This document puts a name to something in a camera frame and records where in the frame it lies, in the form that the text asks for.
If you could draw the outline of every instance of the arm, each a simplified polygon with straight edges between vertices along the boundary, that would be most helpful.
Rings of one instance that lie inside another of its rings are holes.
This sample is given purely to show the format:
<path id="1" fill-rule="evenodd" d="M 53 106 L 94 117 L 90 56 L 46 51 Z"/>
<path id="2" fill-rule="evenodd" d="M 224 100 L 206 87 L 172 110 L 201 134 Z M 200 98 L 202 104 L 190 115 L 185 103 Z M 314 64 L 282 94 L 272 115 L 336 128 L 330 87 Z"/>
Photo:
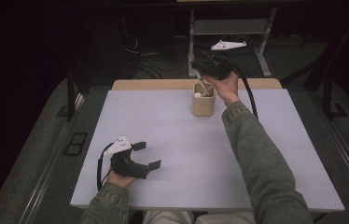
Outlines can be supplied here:
<path id="1" fill-rule="evenodd" d="M 81 223 L 128 223 L 128 187 L 134 180 L 134 177 L 109 172 L 107 182 L 82 214 Z"/>
<path id="2" fill-rule="evenodd" d="M 257 223 L 313 223 L 295 179 L 281 152 L 238 96 L 232 73 L 216 87 L 228 107 L 222 118 L 232 150 L 240 164 Z"/>

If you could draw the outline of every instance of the hand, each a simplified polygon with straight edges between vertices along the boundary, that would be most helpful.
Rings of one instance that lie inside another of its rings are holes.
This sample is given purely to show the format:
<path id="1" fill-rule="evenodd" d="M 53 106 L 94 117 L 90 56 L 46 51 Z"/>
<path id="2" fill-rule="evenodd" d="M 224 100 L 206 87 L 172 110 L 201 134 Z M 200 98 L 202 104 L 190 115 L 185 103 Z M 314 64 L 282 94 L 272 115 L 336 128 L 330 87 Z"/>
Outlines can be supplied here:
<path id="1" fill-rule="evenodd" d="M 118 175 L 111 168 L 108 172 L 107 182 L 120 186 L 124 189 L 127 189 L 131 183 L 137 180 L 135 177 Z"/>
<path id="2" fill-rule="evenodd" d="M 238 75 L 234 72 L 230 72 L 230 75 L 224 80 L 217 80 L 208 75 L 203 76 L 203 79 L 215 86 L 218 96 L 224 100 L 224 104 L 227 107 L 240 101 L 238 96 Z"/>

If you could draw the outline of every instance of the white tabletop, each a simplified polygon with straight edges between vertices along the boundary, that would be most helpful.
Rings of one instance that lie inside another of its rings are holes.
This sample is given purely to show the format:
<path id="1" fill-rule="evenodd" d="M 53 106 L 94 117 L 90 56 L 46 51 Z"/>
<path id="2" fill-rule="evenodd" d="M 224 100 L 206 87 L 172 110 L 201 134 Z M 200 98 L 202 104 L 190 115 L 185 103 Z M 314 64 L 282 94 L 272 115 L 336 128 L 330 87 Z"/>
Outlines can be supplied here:
<path id="1" fill-rule="evenodd" d="M 247 92 L 239 93 L 251 108 Z M 287 90 L 253 93 L 259 120 L 287 160 L 310 210 L 343 210 Z M 70 204 L 88 206 L 97 192 L 96 167 L 102 150 L 126 135 L 131 143 L 147 142 L 146 149 L 131 155 L 135 162 L 161 160 L 160 169 L 131 185 L 130 207 L 250 210 L 241 170 L 221 121 L 222 100 L 216 98 L 212 117 L 193 116 L 191 104 L 190 90 L 110 91 Z M 109 165 L 106 156 L 103 175 Z"/>

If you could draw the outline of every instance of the cardboard cup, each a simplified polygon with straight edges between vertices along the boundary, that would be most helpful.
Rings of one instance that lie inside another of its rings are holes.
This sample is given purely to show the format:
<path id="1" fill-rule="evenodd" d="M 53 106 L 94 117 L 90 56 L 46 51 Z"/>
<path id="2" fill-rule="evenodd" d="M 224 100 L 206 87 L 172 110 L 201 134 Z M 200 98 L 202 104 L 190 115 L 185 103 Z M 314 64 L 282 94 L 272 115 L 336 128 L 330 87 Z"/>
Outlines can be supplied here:
<path id="1" fill-rule="evenodd" d="M 212 116 L 215 109 L 216 92 L 215 88 L 209 91 L 208 96 L 198 96 L 203 94 L 201 84 L 194 84 L 192 90 L 192 114 L 195 116 Z"/>

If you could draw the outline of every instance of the gray jacket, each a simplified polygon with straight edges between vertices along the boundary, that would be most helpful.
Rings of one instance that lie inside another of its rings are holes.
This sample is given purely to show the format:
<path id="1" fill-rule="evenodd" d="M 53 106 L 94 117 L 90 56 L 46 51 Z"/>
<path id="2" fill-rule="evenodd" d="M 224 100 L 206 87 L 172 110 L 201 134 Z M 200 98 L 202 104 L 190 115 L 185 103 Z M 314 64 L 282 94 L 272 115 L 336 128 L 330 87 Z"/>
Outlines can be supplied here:
<path id="1" fill-rule="evenodd" d="M 254 115 L 239 101 L 224 111 L 222 119 L 256 222 L 313 223 L 285 159 Z M 105 183 L 81 223 L 128 223 L 128 200 L 128 190 Z"/>

